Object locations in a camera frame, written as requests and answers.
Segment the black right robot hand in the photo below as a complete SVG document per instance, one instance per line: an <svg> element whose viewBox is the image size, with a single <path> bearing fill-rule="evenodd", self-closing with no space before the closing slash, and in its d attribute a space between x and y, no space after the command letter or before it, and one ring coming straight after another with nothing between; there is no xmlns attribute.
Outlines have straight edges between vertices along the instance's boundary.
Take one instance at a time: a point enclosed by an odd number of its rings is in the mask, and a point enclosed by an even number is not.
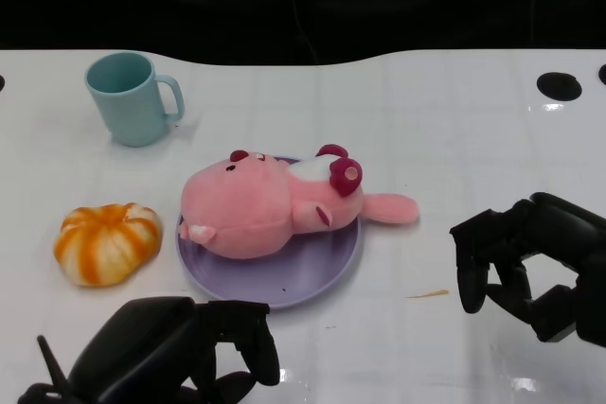
<svg viewBox="0 0 606 404"><path fill-rule="evenodd" d="M605 220L548 193L536 192L508 211L487 209L450 231L463 309L491 299L530 325L543 343L570 333L605 344ZM545 255L577 274L574 287L531 295L524 261Z"/></svg>

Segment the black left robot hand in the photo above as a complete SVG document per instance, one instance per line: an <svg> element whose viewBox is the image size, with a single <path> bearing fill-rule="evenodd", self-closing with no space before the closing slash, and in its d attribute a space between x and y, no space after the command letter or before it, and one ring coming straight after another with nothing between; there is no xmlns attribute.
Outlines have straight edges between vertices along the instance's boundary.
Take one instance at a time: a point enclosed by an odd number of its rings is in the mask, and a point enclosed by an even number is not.
<svg viewBox="0 0 606 404"><path fill-rule="evenodd" d="M77 358L86 403L238 403L280 368L265 304L150 297L123 305Z"/></svg>

